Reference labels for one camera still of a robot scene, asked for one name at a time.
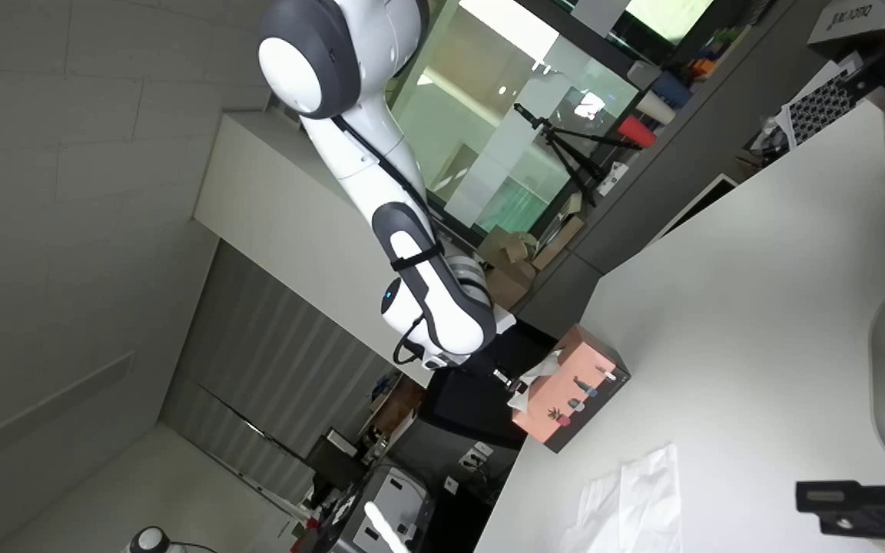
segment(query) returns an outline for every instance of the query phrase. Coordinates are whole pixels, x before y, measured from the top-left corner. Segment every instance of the glass window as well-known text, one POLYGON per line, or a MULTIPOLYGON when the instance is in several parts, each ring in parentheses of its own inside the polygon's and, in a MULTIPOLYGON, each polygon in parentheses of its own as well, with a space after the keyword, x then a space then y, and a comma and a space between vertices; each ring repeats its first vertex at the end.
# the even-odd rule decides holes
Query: glass window
POLYGON ((433 18, 393 104, 429 199, 478 233, 530 230, 568 173, 513 105, 602 136, 636 88, 514 0, 446 0, 433 18))

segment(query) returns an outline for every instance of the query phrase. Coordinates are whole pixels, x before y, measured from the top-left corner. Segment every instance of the wall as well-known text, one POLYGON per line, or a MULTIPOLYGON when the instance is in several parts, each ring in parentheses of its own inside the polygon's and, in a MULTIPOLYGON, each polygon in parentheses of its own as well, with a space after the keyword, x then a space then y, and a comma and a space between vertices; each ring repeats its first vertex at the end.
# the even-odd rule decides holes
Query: wall
MULTIPOLYGON (((77 463, 0 485, 0 538, 157 416, 217 241, 189 219, 220 110, 267 98, 264 4, 0 0, 0 422, 138 353, 110 392, 133 413, 85 406, 50 452, 77 463)), ((45 444, 3 452, 0 478, 45 444)))
POLYGON ((824 64, 805 46, 827 0, 779 0, 742 38, 657 143, 587 219, 586 228, 543 270, 516 312, 561 336, 579 321, 593 287, 624 263, 721 172, 751 139, 762 117, 777 113, 824 64))
POLYGON ((158 525, 169 538, 245 553, 292 518, 162 425, 0 545, 0 553, 116 553, 158 525))
POLYGON ((211 389, 305 456, 334 427, 353 440, 394 367, 241 252, 221 242, 161 420, 298 504, 313 477, 211 398, 211 389))

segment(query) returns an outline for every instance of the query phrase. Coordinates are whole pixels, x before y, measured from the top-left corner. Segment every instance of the white table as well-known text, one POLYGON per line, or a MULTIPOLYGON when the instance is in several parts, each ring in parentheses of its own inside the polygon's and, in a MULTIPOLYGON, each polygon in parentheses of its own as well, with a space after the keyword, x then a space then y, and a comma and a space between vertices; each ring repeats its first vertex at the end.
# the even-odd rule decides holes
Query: white table
POLYGON ((877 551, 797 480, 885 484, 870 327, 885 299, 883 115, 860 106, 600 280, 582 325, 628 385, 561 454, 527 441, 478 552, 552 552, 591 479, 678 447, 688 553, 877 551))

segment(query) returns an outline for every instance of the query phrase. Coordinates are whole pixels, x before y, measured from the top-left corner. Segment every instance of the power outlet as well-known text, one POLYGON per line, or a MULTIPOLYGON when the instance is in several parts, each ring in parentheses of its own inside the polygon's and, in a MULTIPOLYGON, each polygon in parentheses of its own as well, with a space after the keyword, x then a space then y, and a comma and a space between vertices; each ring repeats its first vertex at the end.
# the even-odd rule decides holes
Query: power outlet
POLYGON ((460 458, 459 465, 466 469, 467 472, 477 472, 477 469, 480 469, 480 465, 485 462, 487 462, 487 455, 484 455, 484 452, 481 452, 480 449, 474 448, 460 458))

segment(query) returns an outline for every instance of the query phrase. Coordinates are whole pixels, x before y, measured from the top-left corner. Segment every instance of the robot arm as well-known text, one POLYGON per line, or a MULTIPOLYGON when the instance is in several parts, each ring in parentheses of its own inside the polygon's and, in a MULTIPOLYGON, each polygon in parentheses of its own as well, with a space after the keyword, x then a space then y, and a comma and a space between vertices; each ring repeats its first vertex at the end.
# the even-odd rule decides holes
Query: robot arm
POLYGON ((494 339, 494 306, 477 263, 445 257, 421 171, 384 102, 428 14, 426 0, 275 0, 259 61, 400 276, 384 319, 427 353, 458 357, 494 339))

